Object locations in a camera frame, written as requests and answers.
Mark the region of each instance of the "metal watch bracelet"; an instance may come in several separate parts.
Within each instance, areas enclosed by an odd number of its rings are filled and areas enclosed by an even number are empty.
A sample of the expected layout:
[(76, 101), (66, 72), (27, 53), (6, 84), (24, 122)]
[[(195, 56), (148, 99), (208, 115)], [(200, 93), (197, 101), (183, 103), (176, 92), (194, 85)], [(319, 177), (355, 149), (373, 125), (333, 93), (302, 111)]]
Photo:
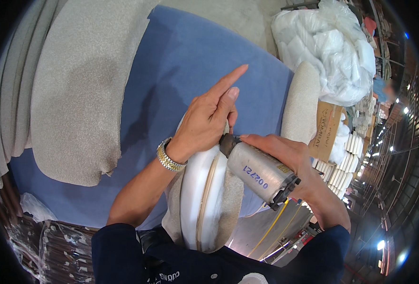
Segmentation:
[(174, 172), (179, 172), (179, 171), (182, 171), (186, 167), (187, 162), (185, 164), (179, 164), (167, 156), (167, 154), (165, 153), (165, 148), (167, 147), (167, 144), (170, 142), (170, 140), (172, 140), (172, 137), (165, 139), (164, 141), (162, 141), (161, 144), (159, 144), (159, 146), (157, 146), (156, 155), (157, 155), (157, 158), (159, 159), (159, 162), (166, 169), (169, 169)]

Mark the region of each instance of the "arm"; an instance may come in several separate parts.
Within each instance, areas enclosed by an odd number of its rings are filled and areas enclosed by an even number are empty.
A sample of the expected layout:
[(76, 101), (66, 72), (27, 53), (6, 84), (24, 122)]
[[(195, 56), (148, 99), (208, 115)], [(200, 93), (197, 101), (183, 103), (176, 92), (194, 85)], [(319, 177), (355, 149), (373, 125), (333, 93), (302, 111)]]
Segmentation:
[(323, 229), (341, 225), (350, 232), (347, 209), (312, 168), (306, 144), (273, 134), (265, 137), (256, 134), (241, 135), (241, 140), (276, 157), (301, 179), (301, 183), (289, 197), (307, 202)]
[[(192, 100), (180, 128), (165, 150), (173, 161), (183, 164), (194, 153), (211, 149), (223, 134), (227, 120), (233, 131), (239, 89), (230, 87), (247, 68), (247, 65), (236, 68), (207, 93)], [(142, 224), (175, 174), (155, 158), (118, 193), (110, 208), (107, 225), (126, 223), (136, 227)]]

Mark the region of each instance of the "ceiling light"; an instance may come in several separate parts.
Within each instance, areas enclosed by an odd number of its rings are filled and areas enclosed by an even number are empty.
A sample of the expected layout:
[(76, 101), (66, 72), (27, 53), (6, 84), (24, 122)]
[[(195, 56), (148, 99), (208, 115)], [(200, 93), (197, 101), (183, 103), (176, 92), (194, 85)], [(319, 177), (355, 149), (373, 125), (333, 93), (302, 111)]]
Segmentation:
[(384, 248), (384, 240), (381, 240), (377, 245), (377, 250), (381, 250)]

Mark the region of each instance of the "fingernail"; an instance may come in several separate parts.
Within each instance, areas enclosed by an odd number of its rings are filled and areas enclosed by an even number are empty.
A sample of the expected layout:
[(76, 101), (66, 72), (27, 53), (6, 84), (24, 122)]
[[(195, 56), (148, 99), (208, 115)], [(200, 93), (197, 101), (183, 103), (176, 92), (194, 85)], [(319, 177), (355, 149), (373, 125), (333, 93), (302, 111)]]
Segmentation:
[(230, 99), (236, 99), (239, 93), (240, 93), (240, 89), (238, 87), (231, 87), (228, 95)]

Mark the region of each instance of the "person in background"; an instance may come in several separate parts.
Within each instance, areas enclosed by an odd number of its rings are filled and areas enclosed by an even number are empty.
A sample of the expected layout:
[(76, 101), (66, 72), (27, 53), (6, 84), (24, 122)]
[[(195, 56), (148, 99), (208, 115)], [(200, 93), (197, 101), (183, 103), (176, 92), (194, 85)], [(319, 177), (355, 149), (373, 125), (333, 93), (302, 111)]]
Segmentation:
[(396, 92), (394, 91), (391, 82), (385, 82), (377, 75), (374, 77), (374, 98), (380, 103), (394, 103), (397, 99)]

